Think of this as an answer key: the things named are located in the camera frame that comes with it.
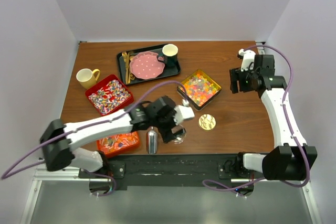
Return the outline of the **gold tin of gummies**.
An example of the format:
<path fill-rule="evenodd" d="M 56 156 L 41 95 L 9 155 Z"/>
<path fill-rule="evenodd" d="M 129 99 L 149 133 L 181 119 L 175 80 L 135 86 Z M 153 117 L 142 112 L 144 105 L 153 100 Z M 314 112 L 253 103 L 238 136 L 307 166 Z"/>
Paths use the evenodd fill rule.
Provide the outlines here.
<path fill-rule="evenodd" d="M 177 92 L 182 96 L 188 96 L 189 103 L 198 111 L 207 106 L 217 97 L 222 87 L 203 70 L 197 69 L 182 81 L 184 89 L 177 86 Z"/>

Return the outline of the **metal scoop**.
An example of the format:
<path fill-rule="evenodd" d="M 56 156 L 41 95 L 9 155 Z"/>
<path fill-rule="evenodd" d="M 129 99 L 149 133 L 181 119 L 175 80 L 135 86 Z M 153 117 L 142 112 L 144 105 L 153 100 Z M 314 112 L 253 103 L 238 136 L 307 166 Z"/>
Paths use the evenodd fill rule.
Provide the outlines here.
<path fill-rule="evenodd" d="M 158 134 L 154 127 L 151 127 L 146 134 L 146 150 L 148 154 L 153 155 L 157 153 L 157 139 Z"/>

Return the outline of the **clear plastic jar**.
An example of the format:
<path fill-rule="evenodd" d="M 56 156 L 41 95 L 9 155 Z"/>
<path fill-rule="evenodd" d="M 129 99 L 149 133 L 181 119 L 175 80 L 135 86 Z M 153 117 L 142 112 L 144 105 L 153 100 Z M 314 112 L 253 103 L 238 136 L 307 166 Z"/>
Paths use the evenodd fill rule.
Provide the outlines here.
<path fill-rule="evenodd" d="M 186 137 L 186 130 L 185 130 L 185 135 L 184 136 L 175 136 L 175 139 L 173 140 L 173 143 L 174 144 L 181 144 L 181 143 L 183 143 L 185 137 Z"/>

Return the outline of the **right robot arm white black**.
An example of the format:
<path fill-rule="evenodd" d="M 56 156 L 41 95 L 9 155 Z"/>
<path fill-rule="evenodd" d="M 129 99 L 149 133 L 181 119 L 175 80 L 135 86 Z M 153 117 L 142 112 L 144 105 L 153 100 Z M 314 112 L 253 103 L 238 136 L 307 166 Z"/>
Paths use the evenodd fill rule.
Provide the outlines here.
<path fill-rule="evenodd" d="M 274 56 L 241 49 L 238 57 L 242 63 L 229 71 L 230 89 L 232 93 L 258 93 L 269 116 L 274 149 L 268 154 L 239 153 L 233 165 L 235 175 L 246 178 L 256 171 L 267 180 L 307 180 L 317 150 L 307 145 L 300 133 L 289 103 L 285 78 L 275 74 Z"/>

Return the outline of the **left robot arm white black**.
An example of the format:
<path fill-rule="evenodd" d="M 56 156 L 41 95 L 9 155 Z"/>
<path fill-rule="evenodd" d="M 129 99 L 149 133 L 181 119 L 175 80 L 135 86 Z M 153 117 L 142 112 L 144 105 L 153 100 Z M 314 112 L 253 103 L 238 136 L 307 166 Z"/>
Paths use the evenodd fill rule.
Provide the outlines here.
<path fill-rule="evenodd" d="M 158 129 L 163 142 L 176 137 L 173 128 L 182 122 L 193 119 L 194 112 L 186 100 L 177 105 L 168 96 L 153 102 L 137 102 L 119 111 L 96 119 L 64 124 L 56 119 L 49 123 L 40 144 L 47 170 L 55 172 L 68 166 L 83 168 L 97 178 L 108 174 L 109 165 L 98 152 L 83 149 L 83 146 L 96 140 L 118 134 L 128 134 Z"/>

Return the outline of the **orange tin of lollipops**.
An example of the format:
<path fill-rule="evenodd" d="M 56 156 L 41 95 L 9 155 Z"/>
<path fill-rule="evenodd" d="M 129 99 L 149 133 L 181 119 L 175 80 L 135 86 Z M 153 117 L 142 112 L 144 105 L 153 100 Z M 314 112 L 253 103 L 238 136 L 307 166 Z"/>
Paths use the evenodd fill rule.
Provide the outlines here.
<path fill-rule="evenodd" d="M 117 134 L 96 141 L 97 149 L 107 158 L 133 151 L 140 146 L 138 132 Z"/>

